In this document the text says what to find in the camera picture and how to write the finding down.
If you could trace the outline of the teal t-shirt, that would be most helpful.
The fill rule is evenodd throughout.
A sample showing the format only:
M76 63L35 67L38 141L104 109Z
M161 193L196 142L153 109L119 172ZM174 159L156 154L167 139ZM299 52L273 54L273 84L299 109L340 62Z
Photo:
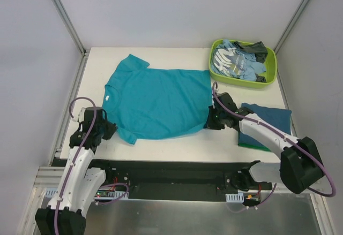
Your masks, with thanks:
M132 145L199 132L211 105L208 71L152 69L132 54L105 84L102 103L120 138Z

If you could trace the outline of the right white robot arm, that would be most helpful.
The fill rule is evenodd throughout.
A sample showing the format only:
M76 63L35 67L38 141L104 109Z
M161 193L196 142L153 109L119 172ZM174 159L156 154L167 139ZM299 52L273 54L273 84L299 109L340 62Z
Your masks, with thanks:
M253 161L244 169L241 183L254 189L261 182L283 183L300 194L325 176L315 143L299 139L275 128L246 107L238 108L228 93L213 93L205 128L233 128L257 140L279 159L278 163Z

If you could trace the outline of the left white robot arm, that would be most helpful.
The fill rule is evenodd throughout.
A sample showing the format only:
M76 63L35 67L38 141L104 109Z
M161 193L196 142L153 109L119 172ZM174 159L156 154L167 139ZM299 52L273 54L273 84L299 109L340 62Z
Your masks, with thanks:
M117 126L101 107L82 108L78 128L70 136L69 155L56 193L35 221L41 234L84 234L86 214L100 186L113 181L106 168L90 167L101 141L109 140Z

